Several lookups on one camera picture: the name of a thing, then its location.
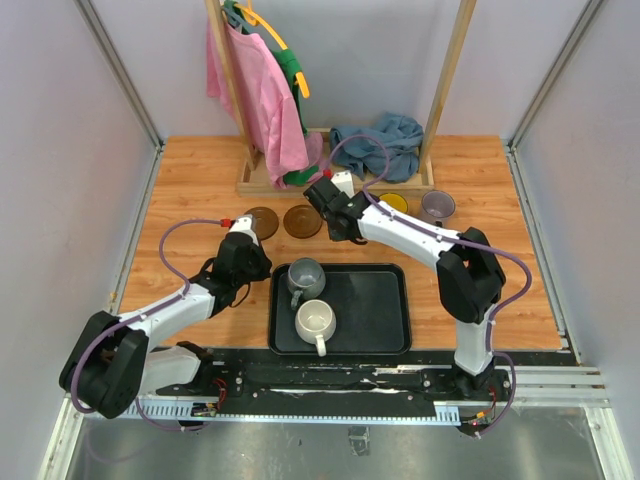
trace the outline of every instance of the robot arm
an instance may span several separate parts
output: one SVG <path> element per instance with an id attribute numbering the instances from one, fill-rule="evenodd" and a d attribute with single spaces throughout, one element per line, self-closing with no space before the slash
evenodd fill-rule
<path id="1" fill-rule="evenodd" d="M 350 177 L 346 172 L 334 175 L 332 180 L 323 177 L 304 195 L 326 220 L 332 240 L 380 242 L 436 272 L 440 301 L 456 319 L 455 364 L 461 373 L 460 386 L 481 388 L 493 370 L 493 353 L 487 345 L 489 315 L 500 300 L 506 278 L 495 255 L 461 247 L 442 237 L 489 245 L 487 238 L 474 228 L 462 234 L 426 224 L 381 202 L 391 213 L 385 215 L 371 205 L 363 192 L 350 196 Z M 398 221 L 400 218 L 435 235 L 425 235 Z"/>
<path id="2" fill-rule="evenodd" d="M 231 305 L 238 291 L 270 276 L 271 261 L 253 231 L 253 217 L 236 219 L 221 242 L 218 255 L 205 262 L 183 289 L 143 309 L 111 315 L 94 314 L 83 330 L 60 375 L 67 392 L 76 365 L 87 347 L 107 328 L 140 317 L 104 339 L 80 372 L 78 398 L 106 418 L 124 412 L 138 394 L 171 384 L 192 382 L 205 367 L 202 351 L 190 344 L 152 352 L 189 325 L 210 318 Z"/>

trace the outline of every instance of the metal floor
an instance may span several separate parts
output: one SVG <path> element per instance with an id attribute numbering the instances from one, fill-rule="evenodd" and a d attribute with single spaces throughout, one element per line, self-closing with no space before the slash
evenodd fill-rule
<path id="1" fill-rule="evenodd" d="M 350 440 L 347 425 L 215 422 L 200 433 L 171 433 L 140 420 L 87 419 L 67 478 L 588 480 L 604 476 L 581 408 L 516 408 L 500 428 L 480 441 L 453 427 L 371 426 L 368 444 L 355 435 Z"/>

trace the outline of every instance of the gray wall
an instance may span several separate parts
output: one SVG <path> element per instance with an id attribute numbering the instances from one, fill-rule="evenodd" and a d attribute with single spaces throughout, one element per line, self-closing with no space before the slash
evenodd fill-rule
<path id="1" fill-rule="evenodd" d="M 94 0 L 164 136 L 236 134 L 205 96 L 203 0 Z M 439 133 L 509 137 L 585 0 L 482 0 Z M 457 0 L 255 0 L 298 56 L 306 123 L 368 124 L 384 110 L 426 123 Z"/>
<path id="2" fill-rule="evenodd" d="M 108 302 L 153 149 L 71 0 L 0 2 L 0 18 L 0 477 L 22 480 Z"/>
<path id="3" fill-rule="evenodd" d="M 520 148 L 583 359 L 640 474 L 640 3 L 607 2 Z"/>

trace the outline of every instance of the pink cloth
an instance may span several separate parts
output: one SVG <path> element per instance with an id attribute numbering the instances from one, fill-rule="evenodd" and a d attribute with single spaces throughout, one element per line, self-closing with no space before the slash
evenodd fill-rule
<path id="1" fill-rule="evenodd" d="M 322 136 L 316 132 L 305 139 L 287 80 L 260 35 L 244 35 L 229 25 L 226 28 L 249 135 L 253 144 L 264 152 L 272 185 L 285 188 L 284 174 L 304 170 L 319 162 Z M 219 98 L 223 108 L 233 117 L 224 71 L 209 26 L 207 32 L 207 95 Z"/>

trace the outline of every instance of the black tray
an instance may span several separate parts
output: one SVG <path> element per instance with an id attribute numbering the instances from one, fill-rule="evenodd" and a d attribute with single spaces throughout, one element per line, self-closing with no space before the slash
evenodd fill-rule
<path id="1" fill-rule="evenodd" d="M 327 355 L 398 355 L 411 347 L 404 273 L 390 263 L 322 264 L 327 285 L 318 297 L 336 314 L 336 331 Z M 278 355 L 317 355 L 296 332 L 287 289 L 289 264 L 271 279 L 269 348 Z"/>

